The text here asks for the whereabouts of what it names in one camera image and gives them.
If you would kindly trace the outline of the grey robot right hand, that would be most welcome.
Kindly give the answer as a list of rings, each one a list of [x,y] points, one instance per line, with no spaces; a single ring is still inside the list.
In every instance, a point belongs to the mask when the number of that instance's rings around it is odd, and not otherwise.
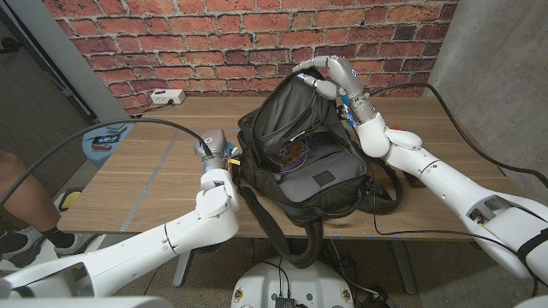
[[[308,68],[328,68],[331,79],[346,91],[353,118],[359,124],[376,116],[360,78],[348,59],[343,56],[316,56],[292,67],[292,72],[297,73]]]

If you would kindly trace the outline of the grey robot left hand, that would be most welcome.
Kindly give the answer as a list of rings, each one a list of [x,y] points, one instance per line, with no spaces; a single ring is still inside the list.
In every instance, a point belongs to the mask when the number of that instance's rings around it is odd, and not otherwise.
[[[238,160],[241,148],[229,142],[223,129],[213,129],[201,136],[203,141],[194,142],[194,152],[202,160],[203,171],[227,169],[229,160]]]

